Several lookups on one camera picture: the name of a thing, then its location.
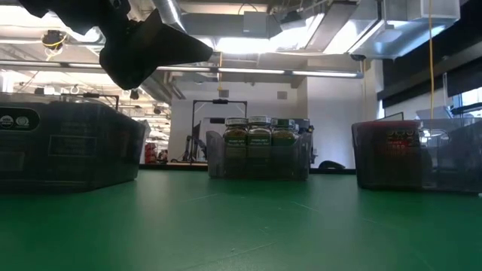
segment ceiling light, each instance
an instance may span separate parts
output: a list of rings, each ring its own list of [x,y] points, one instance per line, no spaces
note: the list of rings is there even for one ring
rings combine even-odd
[[[216,45],[216,50],[223,53],[266,53],[270,49],[270,40],[267,38],[221,38]]]
[[[212,38],[197,38],[197,39],[202,43],[204,43],[205,45],[214,49],[214,42],[212,41]]]
[[[69,63],[69,66],[72,68],[87,68],[87,69],[101,69],[100,64],[94,63]]]
[[[38,44],[41,43],[42,41],[39,39],[14,39],[14,38],[2,38],[0,39],[1,44]]]
[[[318,29],[320,23],[322,23],[323,17],[325,14],[317,14],[312,20],[311,23],[307,22],[308,30],[306,35],[298,42],[297,48],[305,48],[310,42],[310,39],[315,35],[315,31]]]
[[[56,62],[42,62],[42,61],[19,61],[19,60],[0,60],[0,65],[15,65],[15,66],[37,66],[37,67],[55,67],[59,68],[61,65]]]
[[[162,121],[168,121],[165,117],[133,117],[133,120],[147,120],[147,121],[162,120]]]
[[[353,21],[349,20],[345,26],[334,36],[330,44],[323,51],[324,54],[342,54],[348,51],[348,49],[356,42],[358,33],[356,31],[356,25]]]
[[[142,108],[140,105],[119,105],[119,108],[135,108],[140,109]]]
[[[313,77],[332,77],[332,78],[357,78],[360,75],[355,72],[309,72],[293,71],[293,75],[313,76]]]
[[[269,74],[269,75],[282,75],[285,73],[283,70],[269,70],[269,69],[236,69],[236,68],[219,68],[220,72],[229,73],[252,73],[252,74]]]
[[[100,33],[96,27],[91,28],[85,35],[78,34],[72,30],[67,31],[70,36],[81,42],[95,42],[100,39]]]
[[[170,72],[210,72],[211,69],[207,67],[186,67],[186,66],[161,66],[157,67],[158,71]]]
[[[348,49],[348,53],[354,53],[358,50],[371,36],[373,36],[383,25],[385,21],[381,20],[378,22],[367,34],[363,36],[358,42],[356,42],[350,49]]]

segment plastic storage bin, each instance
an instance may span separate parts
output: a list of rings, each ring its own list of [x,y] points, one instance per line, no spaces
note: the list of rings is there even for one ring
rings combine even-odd
[[[221,135],[214,131],[206,133],[208,171],[212,178],[253,178],[276,180],[305,180],[310,170],[311,134],[300,135],[292,146],[285,147],[233,147],[246,153],[244,159],[226,159],[226,144]],[[266,165],[260,166],[259,159],[253,165],[249,153],[269,152]]]
[[[0,94],[0,191],[86,191],[131,181],[144,131],[96,100]]]
[[[481,120],[354,124],[358,185],[370,189],[482,192]]]

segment window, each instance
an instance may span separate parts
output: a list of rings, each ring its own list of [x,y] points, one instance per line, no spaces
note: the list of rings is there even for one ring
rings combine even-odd
[[[473,105],[474,103],[482,102],[482,87],[462,93],[461,98],[462,98],[462,106]],[[482,117],[482,109],[477,111],[472,111],[467,114],[471,114],[474,117]]]

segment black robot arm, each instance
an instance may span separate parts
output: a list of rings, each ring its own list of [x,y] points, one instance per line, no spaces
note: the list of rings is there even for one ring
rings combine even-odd
[[[84,35],[98,26],[106,38],[99,62],[125,90],[138,87],[159,65],[207,61],[212,48],[162,23],[154,10],[145,22],[129,20],[128,0],[20,0],[32,15],[53,11]]]

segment jar lid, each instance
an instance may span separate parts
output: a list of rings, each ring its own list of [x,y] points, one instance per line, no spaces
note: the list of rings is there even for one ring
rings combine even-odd
[[[270,124],[271,123],[271,117],[267,117],[267,116],[249,117],[249,123]]]
[[[244,117],[228,117],[228,118],[226,118],[225,124],[226,124],[226,126],[247,125],[248,120],[245,119]]]
[[[294,127],[294,120],[273,118],[271,124],[276,127]]]

